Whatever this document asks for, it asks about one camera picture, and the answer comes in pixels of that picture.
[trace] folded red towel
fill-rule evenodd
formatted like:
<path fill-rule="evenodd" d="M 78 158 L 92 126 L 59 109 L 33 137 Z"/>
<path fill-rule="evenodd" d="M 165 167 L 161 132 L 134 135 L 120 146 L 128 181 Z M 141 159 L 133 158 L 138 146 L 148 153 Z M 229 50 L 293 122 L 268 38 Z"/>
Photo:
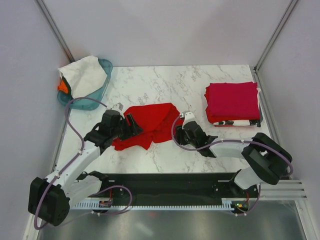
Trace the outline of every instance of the folded red towel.
<path fill-rule="evenodd" d="M 210 123 L 226 120 L 258 120 L 257 83 L 210 83 L 205 98 L 205 112 Z"/>
<path fill-rule="evenodd" d="M 124 115 L 127 114 L 132 114 L 143 132 L 124 141 L 114 140 L 112 145 L 117 151 L 132 146 L 141 146 L 148 150 L 152 142 L 157 144 L 171 140 L 171 126 L 180 113 L 172 103 L 161 103 L 131 106 L 124 112 Z M 182 123 L 183 121 L 179 119 L 176 125 Z"/>

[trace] gray metal surface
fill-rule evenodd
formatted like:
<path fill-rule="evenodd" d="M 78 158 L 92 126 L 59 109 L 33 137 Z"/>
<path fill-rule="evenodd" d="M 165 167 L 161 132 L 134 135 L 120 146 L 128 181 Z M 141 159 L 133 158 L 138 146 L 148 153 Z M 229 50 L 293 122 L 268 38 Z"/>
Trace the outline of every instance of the gray metal surface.
<path fill-rule="evenodd" d="M 73 219 L 84 211 L 74 210 Z M 38 240 L 305 240 L 294 202 L 259 202 L 248 216 L 218 211 L 129 211 L 86 215 Z"/>
<path fill-rule="evenodd" d="M 319 231 L 316 228 L 315 220 L 312 218 L 313 210 L 309 201 L 295 201 L 295 206 L 299 214 L 301 225 L 307 240 L 318 240 Z"/>

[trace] stack of folded towels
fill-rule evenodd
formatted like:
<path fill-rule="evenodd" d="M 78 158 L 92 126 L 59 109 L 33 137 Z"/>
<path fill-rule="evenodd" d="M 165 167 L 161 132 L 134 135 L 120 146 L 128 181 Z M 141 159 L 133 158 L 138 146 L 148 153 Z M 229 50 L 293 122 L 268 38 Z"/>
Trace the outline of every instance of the stack of folded towels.
<path fill-rule="evenodd" d="M 204 96 L 215 126 L 261 126 L 257 83 L 211 83 Z"/>

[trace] marble table surface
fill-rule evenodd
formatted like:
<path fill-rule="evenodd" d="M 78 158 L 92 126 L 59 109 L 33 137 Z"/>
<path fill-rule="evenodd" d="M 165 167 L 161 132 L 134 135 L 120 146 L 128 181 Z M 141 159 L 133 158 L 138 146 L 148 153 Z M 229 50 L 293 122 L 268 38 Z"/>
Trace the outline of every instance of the marble table surface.
<path fill-rule="evenodd" d="M 253 81 L 248 65 L 203 66 L 148 66 L 115 67 L 102 102 L 108 106 L 117 103 L 130 106 L 173 103 L 178 111 L 190 110 L 197 123 L 209 135 L 224 139 L 253 137 L 257 132 L 270 135 L 265 120 L 261 127 L 214 127 L 206 117 L 205 88 L 210 83 L 243 83 Z M 92 111 L 73 109 L 70 121 L 84 137 L 101 121 L 105 111 L 99 106 Z M 78 151 L 81 142 L 68 126 L 64 132 L 57 166 L 69 161 Z M 108 148 L 93 161 L 86 171 L 102 173 L 217 173 L 236 172 L 246 168 L 243 159 L 220 157 L 208 158 L 195 151 L 185 151 L 170 140 L 152 143 L 149 150 L 133 146 L 122 151 Z"/>

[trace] orange cloth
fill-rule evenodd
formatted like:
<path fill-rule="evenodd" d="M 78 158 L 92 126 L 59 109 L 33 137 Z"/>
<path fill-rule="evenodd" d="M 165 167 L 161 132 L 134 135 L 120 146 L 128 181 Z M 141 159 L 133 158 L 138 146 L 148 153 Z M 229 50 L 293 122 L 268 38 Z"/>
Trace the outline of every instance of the orange cloth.
<path fill-rule="evenodd" d="M 67 85 L 65 84 L 65 81 L 63 81 L 61 78 L 60 78 L 60 85 L 57 87 L 57 90 L 62 91 L 66 94 L 69 93 Z"/>

